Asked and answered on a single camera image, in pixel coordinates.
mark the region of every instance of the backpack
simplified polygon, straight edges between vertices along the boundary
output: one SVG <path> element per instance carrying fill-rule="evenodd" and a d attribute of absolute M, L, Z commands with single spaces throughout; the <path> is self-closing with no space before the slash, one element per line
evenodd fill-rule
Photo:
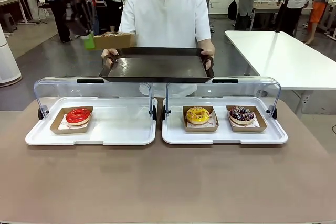
<path fill-rule="evenodd" d="M 236 20 L 237 12 L 238 12 L 237 3 L 236 0 L 233 0 L 227 10 L 227 17 L 231 20 Z"/>

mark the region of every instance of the black serving tray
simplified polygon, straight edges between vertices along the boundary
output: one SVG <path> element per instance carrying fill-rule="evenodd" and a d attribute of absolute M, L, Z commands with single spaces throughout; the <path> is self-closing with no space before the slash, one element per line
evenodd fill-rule
<path fill-rule="evenodd" d="M 110 82 L 204 83 L 215 76 L 213 58 L 198 48 L 133 47 L 117 52 L 105 56 L 99 74 Z M 211 67 L 205 70 L 207 60 Z"/>

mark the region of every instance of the yellow glazed donut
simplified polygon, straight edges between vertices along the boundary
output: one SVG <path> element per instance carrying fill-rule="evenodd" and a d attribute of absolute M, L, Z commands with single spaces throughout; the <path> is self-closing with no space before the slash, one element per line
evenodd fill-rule
<path fill-rule="evenodd" d="M 187 120 L 192 124 L 205 124 L 209 118 L 210 113 L 202 107 L 192 107 L 187 111 Z"/>

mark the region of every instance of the black pants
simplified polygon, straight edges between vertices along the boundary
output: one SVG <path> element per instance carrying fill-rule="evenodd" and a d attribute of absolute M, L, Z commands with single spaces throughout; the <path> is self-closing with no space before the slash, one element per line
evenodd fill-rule
<path fill-rule="evenodd" d="M 55 17 L 55 23 L 57 26 L 58 35 L 59 35 L 60 40 L 62 42 L 70 41 L 70 30 L 65 25 L 65 21 L 63 18 L 66 12 L 65 5 L 62 3 L 61 0 L 48 1 L 48 3 Z"/>
<path fill-rule="evenodd" d="M 236 18 L 235 31 L 246 31 L 251 16 L 241 16 L 239 13 Z"/>
<path fill-rule="evenodd" d="M 120 10 L 121 2 L 113 1 L 113 0 L 105 0 L 106 7 L 108 9 L 108 24 L 109 26 L 115 26 L 115 31 L 118 31 L 120 23 L 121 23 L 121 14 L 122 10 Z"/>
<path fill-rule="evenodd" d="M 293 36 L 296 24 L 299 22 L 300 19 L 302 9 L 303 8 L 284 8 L 284 6 L 282 5 L 276 18 L 276 27 L 279 26 L 281 16 L 283 16 L 280 31 L 284 31 L 286 34 Z"/>

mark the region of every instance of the orange shorts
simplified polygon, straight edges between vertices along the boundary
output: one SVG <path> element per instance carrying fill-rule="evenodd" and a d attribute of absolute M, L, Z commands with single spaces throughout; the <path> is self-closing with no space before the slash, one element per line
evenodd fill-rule
<path fill-rule="evenodd" d="M 309 22 L 311 22 L 311 23 L 320 22 L 326 6 L 327 6 L 327 4 L 325 2 L 314 1 L 313 2 L 313 10 L 311 10 Z"/>

